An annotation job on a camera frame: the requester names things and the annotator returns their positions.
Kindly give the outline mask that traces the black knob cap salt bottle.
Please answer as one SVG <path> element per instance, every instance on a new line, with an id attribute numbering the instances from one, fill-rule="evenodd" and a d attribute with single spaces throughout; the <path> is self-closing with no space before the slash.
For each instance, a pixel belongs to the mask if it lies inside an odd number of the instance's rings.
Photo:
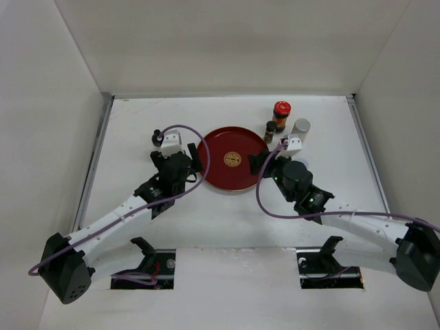
<path id="1" fill-rule="evenodd" d="M 155 147 L 160 147 L 162 145 L 163 135 L 159 129 L 154 130 L 151 141 Z"/>

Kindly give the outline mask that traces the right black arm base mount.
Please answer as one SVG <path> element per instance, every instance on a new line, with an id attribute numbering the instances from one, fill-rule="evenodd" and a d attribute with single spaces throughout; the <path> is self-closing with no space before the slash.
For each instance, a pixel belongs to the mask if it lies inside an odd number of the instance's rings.
<path id="1" fill-rule="evenodd" d="M 343 267 L 333 254 L 341 236 L 330 236 L 321 247 L 296 250 L 302 289 L 364 289 L 359 267 Z"/>

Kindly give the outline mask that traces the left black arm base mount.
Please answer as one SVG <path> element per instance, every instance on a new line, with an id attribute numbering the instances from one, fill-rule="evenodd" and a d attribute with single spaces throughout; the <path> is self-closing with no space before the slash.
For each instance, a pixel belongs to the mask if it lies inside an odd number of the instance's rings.
<path id="1" fill-rule="evenodd" d="M 145 239 L 131 239 L 141 249 L 143 259 L 135 269 L 135 278 L 147 282 L 148 289 L 173 289 L 176 268 L 176 250 L 156 250 Z"/>

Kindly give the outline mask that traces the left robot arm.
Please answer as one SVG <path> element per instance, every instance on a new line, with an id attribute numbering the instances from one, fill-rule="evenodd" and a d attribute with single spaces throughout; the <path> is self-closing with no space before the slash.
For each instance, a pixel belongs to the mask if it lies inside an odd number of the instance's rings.
<path id="1" fill-rule="evenodd" d="M 116 209 L 81 230 L 65 236 L 57 232 L 45 242 L 41 261 L 29 271 L 40 276 L 64 305 L 78 300 L 103 277 L 156 287 L 162 281 L 163 261 L 142 236 L 149 221 L 187 195 L 189 177 L 210 168 L 210 152 L 200 153 L 195 144 L 189 154 L 180 144 L 151 153 L 157 173 L 141 184 Z"/>

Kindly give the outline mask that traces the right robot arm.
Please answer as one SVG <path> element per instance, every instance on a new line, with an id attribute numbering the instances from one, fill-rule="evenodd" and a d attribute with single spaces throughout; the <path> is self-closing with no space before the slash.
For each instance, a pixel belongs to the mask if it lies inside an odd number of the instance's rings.
<path id="1" fill-rule="evenodd" d="M 274 181 L 286 202 L 293 205 L 294 219 L 337 228 L 366 241 L 346 242 L 329 237 L 313 257 L 329 277 L 358 266 L 396 275 L 410 287 L 429 292 L 439 275 L 439 228 L 416 217 L 386 212 L 367 212 L 337 203 L 334 195 L 313 183 L 307 167 L 279 150 L 248 155 L 250 172 L 261 181 Z"/>

